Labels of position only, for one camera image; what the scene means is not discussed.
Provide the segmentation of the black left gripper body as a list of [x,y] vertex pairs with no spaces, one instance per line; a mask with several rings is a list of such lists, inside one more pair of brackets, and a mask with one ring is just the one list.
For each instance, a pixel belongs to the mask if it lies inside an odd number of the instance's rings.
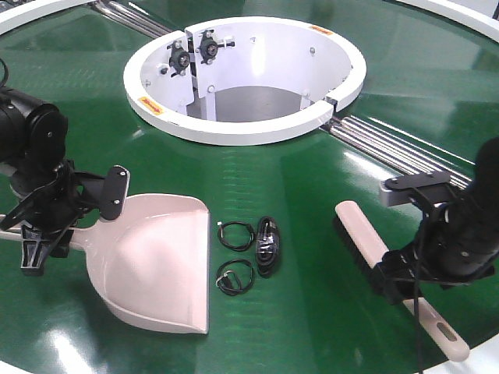
[[104,176],[76,171],[73,161],[63,161],[50,182],[23,197],[1,219],[3,231],[20,225],[23,275],[42,276],[48,257],[69,255],[72,228],[99,207],[104,181]]

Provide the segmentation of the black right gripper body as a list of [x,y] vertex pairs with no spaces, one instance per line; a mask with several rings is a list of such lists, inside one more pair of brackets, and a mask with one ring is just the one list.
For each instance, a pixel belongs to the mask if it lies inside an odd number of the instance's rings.
[[374,293],[392,305],[420,296],[422,282],[446,289],[496,273],[498,198],[475,186],[462,192],[448,190],[451,198],[440,206],[421,192],[409,197],[423,212],[414,239],[386,252],[370,271]]

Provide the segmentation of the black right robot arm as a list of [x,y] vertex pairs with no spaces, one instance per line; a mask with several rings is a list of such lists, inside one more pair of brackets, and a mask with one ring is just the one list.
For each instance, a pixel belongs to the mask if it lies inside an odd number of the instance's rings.
[[498,257],[498,140],[476,155],[474,179],[459,189],[450,175],[433,171],[390,178],[381,184],[387,206],[411,203],[422,212],[414,239],[383,254],[369,272],[373,291],[391,304],[419,295],[419,283],[442,288],[469,285],[494,275]]

